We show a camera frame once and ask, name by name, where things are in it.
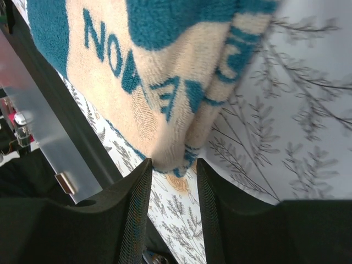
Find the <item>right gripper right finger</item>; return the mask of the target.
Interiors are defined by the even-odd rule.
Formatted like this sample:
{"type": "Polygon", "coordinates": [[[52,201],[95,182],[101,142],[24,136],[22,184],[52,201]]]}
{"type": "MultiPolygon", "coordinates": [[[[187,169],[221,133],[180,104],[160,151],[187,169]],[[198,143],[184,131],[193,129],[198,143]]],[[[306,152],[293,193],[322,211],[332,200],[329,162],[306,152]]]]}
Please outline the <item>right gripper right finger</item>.
{"type": "Polygon", "coordinates": [[[351,201],[263,202],[197,160],[208,263],[351,263],[351,201]]]}

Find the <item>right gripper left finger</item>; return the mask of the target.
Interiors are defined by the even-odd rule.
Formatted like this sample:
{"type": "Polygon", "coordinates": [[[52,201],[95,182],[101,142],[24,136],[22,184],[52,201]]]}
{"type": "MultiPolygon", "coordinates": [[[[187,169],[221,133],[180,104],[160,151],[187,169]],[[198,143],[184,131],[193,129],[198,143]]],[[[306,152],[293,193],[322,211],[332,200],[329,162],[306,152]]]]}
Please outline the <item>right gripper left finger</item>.
{"type": "Polygon", "coordinates": [[[152,161],[75,206],[1,199],[1,263],[140,263],[152,161]]]}

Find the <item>blue beige Doraemon towel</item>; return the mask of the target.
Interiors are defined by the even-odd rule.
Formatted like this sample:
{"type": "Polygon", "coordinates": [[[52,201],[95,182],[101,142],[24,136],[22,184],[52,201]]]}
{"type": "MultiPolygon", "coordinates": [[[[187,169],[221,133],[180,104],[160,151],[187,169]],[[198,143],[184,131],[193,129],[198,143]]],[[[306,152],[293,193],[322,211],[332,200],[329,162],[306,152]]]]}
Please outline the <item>blue beige Doraemon towel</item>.
{"type": "Polygon", "coordinates": [[[192,166],[279,1],[28,1],[37,49],[141,158],[192,166]]]}

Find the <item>floral table mat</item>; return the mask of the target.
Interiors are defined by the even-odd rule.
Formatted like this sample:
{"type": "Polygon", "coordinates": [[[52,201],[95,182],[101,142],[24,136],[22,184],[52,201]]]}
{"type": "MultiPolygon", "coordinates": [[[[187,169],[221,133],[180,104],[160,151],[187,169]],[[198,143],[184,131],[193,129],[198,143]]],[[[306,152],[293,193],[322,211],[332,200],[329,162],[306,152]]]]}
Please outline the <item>floral table mat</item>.
{"type": "MultiPolygon", "coordinates": [[[[55,1],[64,32],[59,72],[122,173],[146,155],[107,121],[102,99],[118,86],[134,53],[127,1],[55,1]]],[[[262,201],[351,199],[351,1],[283,1],[272,18],[238,15],[235,28],[257,36],[253,59],[237,78],[239,34],[227,36],[219,84],[235,85],[219,103],[205,145],[180,177],[153,173],[148,215],[179,263],[205,263],[195,158],[262,201]]]]}

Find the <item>aluminium frame rail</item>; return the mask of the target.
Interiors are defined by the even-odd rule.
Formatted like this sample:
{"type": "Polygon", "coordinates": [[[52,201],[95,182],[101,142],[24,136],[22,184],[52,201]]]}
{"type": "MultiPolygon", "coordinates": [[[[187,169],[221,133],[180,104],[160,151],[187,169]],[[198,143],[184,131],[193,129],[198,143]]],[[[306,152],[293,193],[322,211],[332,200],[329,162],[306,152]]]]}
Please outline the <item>aluminium frame rail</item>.
{"type": "Polygon", "coordinates": [[[1,34],[1,87],[20,112],[62,189],[75,203],[102,187],[74,146],[54,111],[4,34],[1,34]]]}

